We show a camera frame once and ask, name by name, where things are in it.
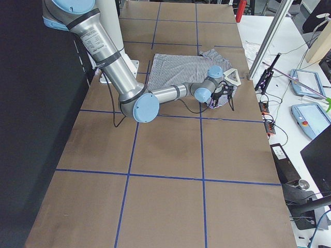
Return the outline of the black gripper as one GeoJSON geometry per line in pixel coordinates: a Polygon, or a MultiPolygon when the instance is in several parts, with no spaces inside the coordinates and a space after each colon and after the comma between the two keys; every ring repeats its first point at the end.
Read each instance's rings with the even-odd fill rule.
{"type": "Polygon", "coordinates": [[[219,92],[212,94],[212,100],[218,101],[219,98],[223,95],[226,95],[227,99],[230,100],[233,98],[232,97],[233,91],[234,91],[234,86],[229,84],[223,84],[219,92]]]}

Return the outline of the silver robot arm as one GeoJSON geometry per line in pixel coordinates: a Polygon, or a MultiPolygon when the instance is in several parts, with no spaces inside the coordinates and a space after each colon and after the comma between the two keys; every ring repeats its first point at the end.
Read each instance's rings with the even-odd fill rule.
{"type": "Polygon", "coordinates": [[[192,95],[206,102],[222,91],[234,69],[223,71],[212,66],[202,83],[183,83],[158,90],[147,90],[132,73],[133,64],[124,58],[124,45],[114,1],[42,1],[45,26],[69,31],[83,43],[90,56],[117,90],[119,108],[126,117],[140,123],[155,119],[162,103],[192,95]]]}

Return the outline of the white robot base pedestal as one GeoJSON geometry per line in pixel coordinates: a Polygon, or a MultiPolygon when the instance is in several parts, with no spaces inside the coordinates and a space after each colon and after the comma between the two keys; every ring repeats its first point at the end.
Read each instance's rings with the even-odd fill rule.
{"type": "Polygon", "coordinates": [[[131,60],[126,54],[123,36],[119,24],[119,3],[115,0],[98,0],[96,6],[101,13],[101,24],[114,42],[117,50],[121,53],[126,65],[133,76],[137,77],[139,61],[131,60]]]}

